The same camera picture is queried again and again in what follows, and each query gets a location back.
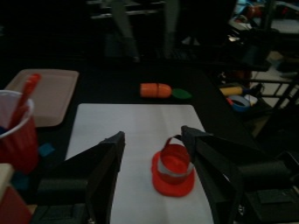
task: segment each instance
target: blue object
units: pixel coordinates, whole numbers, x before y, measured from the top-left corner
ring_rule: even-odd
[[[39,154],[45,158],[55,151],[53,145],[50,143],[43,144],[39,147]]]
[[[233,101],[233,108],[238,112],[246,112],[250,109],[249,100],[241,95],[231,95],[229,97]]]

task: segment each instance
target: black table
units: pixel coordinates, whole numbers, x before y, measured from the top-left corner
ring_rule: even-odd
[[[2,59],[0,64],[0,89],[6,88],[21,70],[26,68],[57,68],[79,72],[78,85],[62,124],[38,129],[39,144],[51,143],[55,152],[42,159],[30,175],[30,190],[21,192],[27,203],[35,202],[34,194],[43,174],[65,161],[81,103],[191,104],[207,132],[255,149],[259,147],[242,120],[235,116],[218,86],[214,85],[213,78],[199,68],[157,63],[106,66],[101,63],[94,65],[86,60],[58,59]],[[173,97],[142,98],[139,85],[143,82],[161,82],[173,88],[183,88],[191,92],[193,98],[190,100],[178,100]]]

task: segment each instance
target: pink tray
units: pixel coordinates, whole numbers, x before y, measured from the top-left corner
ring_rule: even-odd
[[[79,72],[59,69],[25,69],[14,77],[6,89],[22,92],[31,74],[41,74],[42,80],[33,93],[37,127],[51,127],[62,123],[70,106]]]

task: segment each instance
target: red container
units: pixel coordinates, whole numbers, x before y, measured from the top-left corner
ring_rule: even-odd
[[[7,129],[21,93],[0,90],[0,126]],[[39,163],[39,144],[34,123],[34,101],[27,101],[29,110],[19,124],[0,135],[0,163],[29,174]]]

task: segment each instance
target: white paper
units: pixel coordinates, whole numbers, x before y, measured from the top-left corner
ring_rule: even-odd
[[[182,134],[183,125],[203,130],[191,105],[79,105],[67,158],[126,132],[111,224],[214,223],[198,175],[191,193],[182,198],[163,196],[153,185],[153,156],[167,138]]]

